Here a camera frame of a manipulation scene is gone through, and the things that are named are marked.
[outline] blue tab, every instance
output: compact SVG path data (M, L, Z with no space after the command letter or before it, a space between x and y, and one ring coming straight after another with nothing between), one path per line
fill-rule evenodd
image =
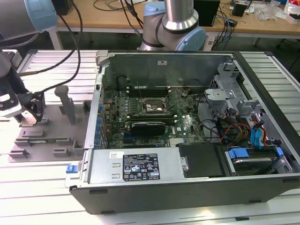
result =
M252 144L254 144L254 141L255 141L255 132L256 132L255 129L251 130L250 141Z
M66 173L77 173L78 166L76 165L68 165Z
M249 154L245 148L230 149L228 151L230 158L248 158Z
M261 146L261 144L260 144L260 138L261 138L261 135L262 135L262 130L261 130L261 129L258 129L258 130L257 130L257 133L256 133L254 145L255 145L256 147L258 147L259 149L262 149L262 148L263 148L263 147Z
M277 148L276 148L276 151L277 151L277 153L278 153L278 155L279 155L280 157L283 156L283 151L282 151L282 149L281 149L280 147L277 147Z

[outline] workbench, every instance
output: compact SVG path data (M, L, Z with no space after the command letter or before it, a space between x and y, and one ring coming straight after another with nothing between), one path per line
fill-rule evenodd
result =
M68 83L69 97L75 104L91 99L97 51L82 51L82 64L77 77ZM18 72L47 68L69 51L37 51L28 54ZM291 124L300 134L300 87L293 76L271 55L264 52L242 52ZM77 54L54 70L24 77L31 91L68 79L77 66ZM46 104L60 104L53 91L45 94ZM20 132L12 119L0 121L0 224L212 224L265 225L295 224L300 221L300 189L287 191L265 203L161 210L112 215L90 215L69 193L66 168L71 161L9 163L7 152Z
M84 32L102 32L102 33L133 33L130 28L125 14L120 11L100 11L93 7L95 0L74 0L78 6L83 20ZM288 21L278 18L276 21L259 21L254 14L244 13L243 17L232 16L232 11L227 9L229 6L223 7L229 0L221 0L222 11L233 20L238 21L232 36L248 37L248 38L291 38L300 39L300 26L290 24ZM99 0L96 3L98 8L109 9L105 5L104 0ZM114 7L121 7L119 2L112 3ZM135 9L143 20L143 10L145 3L135 5ZM136 19L128 12L128 17L133 26L140 28ZM76 11L71 9L67 16L64 16L66 22L71 27L72 31L80 31L79 19ZM223 30L223 22L217 18L212 27L204 27L206 30L206 41L204 51L210 51L215 38L221 34ZM60 18L58 18L57 27L50 30L49 34L54 46L54 49L63 49L58 31L68 31Z

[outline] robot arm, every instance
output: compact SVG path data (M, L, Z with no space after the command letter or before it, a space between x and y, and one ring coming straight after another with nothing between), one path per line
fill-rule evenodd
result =
M140 50L198 51L205 38L193 0L165 0L145 6Z
M4 56L5 41L54 28L57 16L51 0L0 0L0 116L28 110L41 120L43 95L34 98Z

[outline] power cable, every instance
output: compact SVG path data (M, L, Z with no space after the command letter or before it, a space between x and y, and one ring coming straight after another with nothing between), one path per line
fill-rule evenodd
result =
M129 24L129 25L131 26L131 28L134 30L135 34L137 34L138 36L141 37L142 35L140 34L140 32L137 30L137 28L135 28L135 27L131 24L131 22L130 22L130 20L129 20L129 18L128 18L127 12L126 12L125 7L124 7L123 0L120 0L120 2L121 2L121 5L122 5L122 8L123 8L123 11L124 11L124 14L125 14L125 17L126 17L126 19L127 19L128 24Z
M76 10L76 12L77 12L77 14L78 14L79 21L80 21L80 38L79 38L79 42L80 42L80 41L81 41L81 37L82 37L82 33L83 33L83 19L82 19L82 17L81 17L81 14L80 14L80 12L79 12L79 9L77 8L77 6L76 6L75 3L74 3L74 0L71 0L71 2L72 2L73 6L74 6L74 8L75 8L75 10ZM74 36L74 34L73 34L71 28L69 27L68 23L65 21L65 19L64 19L61 15L60 15L60 18L61 18L61 20L63 21L63 23L65 24L65 26L67 27L67 29L68 29L68 31L70 32L70 34L71 34L71 36L72 36L72 39L73 39L73 41L74 41L74 43L75 43L75 49L77 50L77 54L78 54L78 63L77 63L76 71L75 71L74 75L73 75L72 77L70 77L68 80L63 81L63 82L60 82L60 83L58 83L58 84L56 84L56 85L53 85L53 86L50 86L50 87L48 87L48 88L45 88L45 89L42 90L42 91L39 91L39 92L34 93L34 95L39 95L39 94L45 93L46 91L48 91L48 90L50 90L50 89L59 87L59 86L61 86L61 85L64 85L64 84L70 82L71 80L73 80L73 79L77 76L77 74L78 74L78 72L79 72L80 64L81 64L81 56L80 56L79 44L77 43L77 41L76 41L76 39L75 39L75 36Z

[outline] warning label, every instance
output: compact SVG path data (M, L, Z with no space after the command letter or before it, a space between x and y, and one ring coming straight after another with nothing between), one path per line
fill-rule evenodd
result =
M159 180L157 154L123 155L123 180Z

